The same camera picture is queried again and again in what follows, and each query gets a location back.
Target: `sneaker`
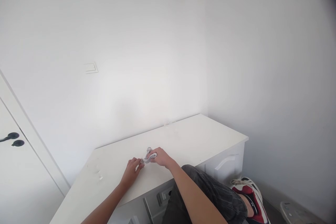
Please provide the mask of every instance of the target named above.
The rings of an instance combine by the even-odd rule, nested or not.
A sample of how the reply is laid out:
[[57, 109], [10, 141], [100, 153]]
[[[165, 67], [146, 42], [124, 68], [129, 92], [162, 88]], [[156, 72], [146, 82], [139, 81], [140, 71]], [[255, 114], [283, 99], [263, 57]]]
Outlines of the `sneaker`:
[[254, 210], [254, 216], [246, 218], [246, 221], [249, 224], [271, 224], [264, 209], [263, 199], [257, 185], [248, 177], [243, 177], [241, 180], [232, 180], [231, 184], [232, 190], [244, 195]]
[[261, 203], [263, 203], [261, 192], [260, 192], [259, 188], [257, 187], [257, 185], [252, 181], [252, 179], [250, 179], [248, 177], [242, 177], [240, 180], [238, 180], [238, 179], [231, 180], [230, 183], [234, 186], [238, 186], [238, 185], [246, 185], [247, 186], [248, 185], [249, 187], [252, 187], [252, 189], [255, 191], [255, 193], [258, 193], [258, 196], [261, 200]]

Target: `hand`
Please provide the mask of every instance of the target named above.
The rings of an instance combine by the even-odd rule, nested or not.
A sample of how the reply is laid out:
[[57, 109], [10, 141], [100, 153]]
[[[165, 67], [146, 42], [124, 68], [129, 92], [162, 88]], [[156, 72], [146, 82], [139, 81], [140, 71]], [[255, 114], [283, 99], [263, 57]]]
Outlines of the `hand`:
[[150, 161], [152, 163], [157, 163], [158, 165], [164, 166], [167, 169], [173, 164], [176, 163], [174, 159], [172, 159], [162, 148], [156, 148], [152, 150], [147, 157], [152, 155], [153, 153], [156, 153], [157, 156], [155, 158], [152, 158]]
[[140, 164], [141, 159], [136, 159], [135, 157], [128, 161], [124, 175], [122, 176], [120, 180], [120, 185], [125, 186], [127, 189], [129, 189], [136, 178], [139, 175], [140, 170], [145, 166], [145, 164]]

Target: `door frame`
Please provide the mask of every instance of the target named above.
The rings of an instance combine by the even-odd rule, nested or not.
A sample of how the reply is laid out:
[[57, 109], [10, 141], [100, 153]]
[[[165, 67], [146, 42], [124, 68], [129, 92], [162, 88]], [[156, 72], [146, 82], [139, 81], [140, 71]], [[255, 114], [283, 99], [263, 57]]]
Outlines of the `door frame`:
[[29, 120], [27, 114], [25, 113], [20, 102], [16, 98], [13, 90], [11, 89], [9, 83], [6, 81], [3, 73], [0, 70], [0, 100], [3, 101], [4, 105], [7, 107], [8, 111], [12, 115], [16, 124], [20, 127], [21, 131], [25, 135], [27, 141], [32, 146], [34, 152], [46, 168], [47, 172], [50, 174], [61, 193], [66, 196], [70, 190], [70, 185], [65, 179], [63, 173], [57, 166], [55, 160], [49, 153], [44, 142], [40, 138], [39, 134], [35, 130], [31, 121]]

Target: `desk surface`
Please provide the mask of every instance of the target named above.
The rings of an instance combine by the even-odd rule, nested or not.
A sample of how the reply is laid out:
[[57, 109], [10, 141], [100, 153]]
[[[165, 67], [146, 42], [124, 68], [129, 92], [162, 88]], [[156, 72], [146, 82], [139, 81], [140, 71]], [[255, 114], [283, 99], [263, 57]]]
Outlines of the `desk surface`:
[[[249, 138], [204, 115], [163, 126], [95, 149], [50, 224], [80, 224], [119, 184], [129, 159], [141, 158], [148, 147], [163, 148], [180, 165], [199, 165]], [[98, 164], [95, 174], [88, 168]], [[119, 203], [123, 205], [172, 179], [165, 167], [146, 164]]]

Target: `white wall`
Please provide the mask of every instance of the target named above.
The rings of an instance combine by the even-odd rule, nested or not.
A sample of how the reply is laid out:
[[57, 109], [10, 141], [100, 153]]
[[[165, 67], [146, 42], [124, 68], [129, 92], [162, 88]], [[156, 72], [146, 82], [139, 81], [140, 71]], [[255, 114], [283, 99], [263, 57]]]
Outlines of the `white wall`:
[[0, 4], [0, 69], [70, 184], [94, 148], [207, 114], [203, 0]]
[[292, 198], [330, 223], [334, 1], [205, 0], [209, 117], [250, 137], [243, 174], [268, 200]]

